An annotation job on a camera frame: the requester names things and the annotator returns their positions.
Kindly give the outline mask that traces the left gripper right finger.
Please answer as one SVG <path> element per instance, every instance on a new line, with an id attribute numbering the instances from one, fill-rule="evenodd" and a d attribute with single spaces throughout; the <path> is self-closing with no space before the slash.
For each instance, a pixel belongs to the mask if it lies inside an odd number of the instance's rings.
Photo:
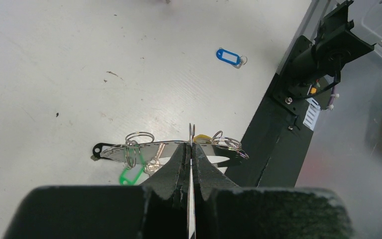
<path id="1" fill-rule="evenodd" d="M 195 239 L 352 239 L 346 207 L 322 188 L 239 187 L 191 148 Z"/>

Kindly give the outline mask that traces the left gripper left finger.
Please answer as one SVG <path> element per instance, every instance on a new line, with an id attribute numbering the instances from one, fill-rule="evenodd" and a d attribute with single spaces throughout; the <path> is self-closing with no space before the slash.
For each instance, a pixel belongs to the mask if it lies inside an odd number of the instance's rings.
<path id="1" fill-rule="evenodd" d="M 42 186 L 21 201 L 6 239 L 186 239 L 186 164 L 181 143 L 168 163 L 136 186 Z"/>

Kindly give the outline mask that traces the green key tag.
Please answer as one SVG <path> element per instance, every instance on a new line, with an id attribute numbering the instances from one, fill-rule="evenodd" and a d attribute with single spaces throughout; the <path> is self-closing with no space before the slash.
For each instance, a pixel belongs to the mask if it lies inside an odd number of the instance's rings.
<path id="1" fill-rule="evenodd" d="M 136 184 L 140 176 L 144 173 L 145 166 L 143 165 L 143 162 L 143 157 L 139 156 L 134 167 L 130 167 L 126 164 L 119 176 L 119 184 L 127 186 Z"/>

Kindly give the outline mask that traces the metal crescent keyring plate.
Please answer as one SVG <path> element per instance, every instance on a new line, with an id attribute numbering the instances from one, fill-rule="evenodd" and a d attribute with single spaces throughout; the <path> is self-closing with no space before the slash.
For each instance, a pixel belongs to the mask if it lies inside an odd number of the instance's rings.
<path id="1" fill-rule="evenodd" d="M 145 131 L 138 131 L 128 134 L 125 143 L 102 151 L 101 157 L 107 157 L 112 161 L 128 164 L 130 167 L 136 165 L 139 156 L 143 157 L 144 171 L 151 175 L 161 168 L 165 163 L 161 158 L 170 158 L 178 145 L 194 143 L 195 126 L 190 126 L 189 140 L 168 140 L 155 141 L 153 134 Z M 206 156 L 216 156 L 225 158 L 224 161 L 215 162 L 213 165 L 218 168 L 239 165 L 242 161 L 249 159 L 248 154 L 242 149 L 240 141 L 223 136 L 223 131 L 218 131 L 212 137 L 211 144 L 199 144 Z"/>

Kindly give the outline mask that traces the yellow key tag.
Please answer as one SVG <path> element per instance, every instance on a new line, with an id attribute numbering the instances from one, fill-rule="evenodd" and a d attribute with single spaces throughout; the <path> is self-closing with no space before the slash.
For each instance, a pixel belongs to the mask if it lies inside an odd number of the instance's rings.
<path id="1" fill-rule="evenodd" d="M 204 135 L 204 134 L 199 134 L 193 137 L 194 143 L 199 143 L 199 144 L 211 144 L 212 137 Z"/>

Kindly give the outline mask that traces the black key tag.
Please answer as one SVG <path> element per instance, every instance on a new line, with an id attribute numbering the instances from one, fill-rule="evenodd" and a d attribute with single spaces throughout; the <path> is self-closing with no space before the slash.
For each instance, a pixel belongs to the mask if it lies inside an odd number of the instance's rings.
<path id="1" fill-rule="evenodd" d="M 98 160 L 100 160 L 100 159 L 110 160 L 110 159 L 107 158 L 107 157 L 101 157 L 100 153 L 101 153 L 102 151 L 104 151 L 104 150 L 106 150 L 106 149 L 112 147 L 112 146 L 114 146 L 114 144 L 103 143 L 103 142 L 101 142 L 101 143 L 97 143 L 97 144 L 93 147 L 93 149 L 92 149 L 93 154 L 92 154 L 92 156 L 91 156 L 91 159 L 92 159 L 93 161 L 98 161 Z"/>

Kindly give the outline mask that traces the blue key tag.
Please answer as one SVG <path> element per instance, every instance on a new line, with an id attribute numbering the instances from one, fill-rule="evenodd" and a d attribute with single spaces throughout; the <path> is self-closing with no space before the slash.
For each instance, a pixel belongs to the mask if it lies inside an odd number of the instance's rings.
<path id="1" fill-rule="evenodd" d="M 236 69 L 240 69 L 248 61 L 248 58 L 246 56 L 239 56 L 238 54 L 230 52 L 223 48 L 219 48 L 216 51 L 215 55 L 218 60 L 228 63 Z"/>

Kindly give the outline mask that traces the right circuit board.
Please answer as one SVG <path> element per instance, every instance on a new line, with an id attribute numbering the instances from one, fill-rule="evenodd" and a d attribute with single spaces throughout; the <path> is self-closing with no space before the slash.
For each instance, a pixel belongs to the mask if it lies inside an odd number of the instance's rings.
<path id="1" fill-rule="evenodd" d="M 313 98 L 330 90 L 333 87 L 334 83 L 334 77 L 328 75 L 320 77 L 319 79 L 315 80 L 313 84 L 311 84 L 306 98 Z"/>

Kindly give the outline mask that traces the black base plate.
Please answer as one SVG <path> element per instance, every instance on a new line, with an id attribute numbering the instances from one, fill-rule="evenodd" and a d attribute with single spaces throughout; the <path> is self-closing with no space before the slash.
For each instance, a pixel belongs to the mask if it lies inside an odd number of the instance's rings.
<path id="1" fill-rule="evenodd" d="M 313 130 L 303 124 L 308 99 L 286 104 L 275 74 L 241 140 L 249 159 L 229 167 L 225 175 L 241 187 L 294 187 Z"/>

